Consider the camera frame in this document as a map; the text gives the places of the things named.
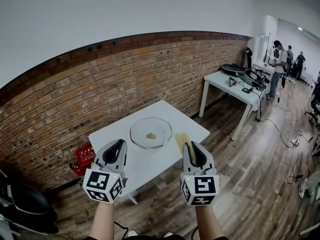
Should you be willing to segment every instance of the blue jeans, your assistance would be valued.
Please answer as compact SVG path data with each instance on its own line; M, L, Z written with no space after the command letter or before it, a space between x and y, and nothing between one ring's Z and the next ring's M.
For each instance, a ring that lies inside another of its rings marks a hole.
M271 99L276 98L276 93L277 93L277 86L279 79L282 77L282 73L274 72L271 81L270 81L270 91L269 91L269 97Z

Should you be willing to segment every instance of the black hair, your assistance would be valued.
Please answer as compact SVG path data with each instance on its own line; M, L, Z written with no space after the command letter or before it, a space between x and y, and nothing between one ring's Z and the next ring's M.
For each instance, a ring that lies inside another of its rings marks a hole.
M275 41L273 42L273 45L274 45L274 47L278 47L278 45L281 45L281 46L282 46L282 43L280 43L280 41L278 41L278 40L275 40Z

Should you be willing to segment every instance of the glass plate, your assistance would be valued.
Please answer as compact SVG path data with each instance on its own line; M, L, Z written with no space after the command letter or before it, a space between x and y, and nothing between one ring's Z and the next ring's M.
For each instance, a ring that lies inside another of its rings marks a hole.
M152 150L163 147L172 137L170 124L158 117L143 118L130 129L130 138L138 147Z

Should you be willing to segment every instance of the person in black clothes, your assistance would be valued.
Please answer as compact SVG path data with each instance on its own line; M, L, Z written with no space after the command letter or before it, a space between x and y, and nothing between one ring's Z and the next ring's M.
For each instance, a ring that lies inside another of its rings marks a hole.
M304 62L306 61L306 58L304 57L304 52L300 51L299 56L296 58L296 79L299 80L302 72L302 67L304 65Z
M228 240L219 225L214 210L210 205L195 207L196 220L200 240ZM85 240L114 240L115 239L115 206L111 203L99 202L89 236ZM182 236L167 233L165 240L185 240ZM138 235L134 230L128 232L129 240L155 240L146 235Z

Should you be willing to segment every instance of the white cube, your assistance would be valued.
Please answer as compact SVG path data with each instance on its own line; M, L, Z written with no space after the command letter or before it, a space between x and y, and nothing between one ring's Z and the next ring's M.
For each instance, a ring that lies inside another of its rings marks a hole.
M181 181L188 206L210 205L219 194L219 175L183 175Z
M82 187L90 199L113 204L124 185L118 173L86 169Z

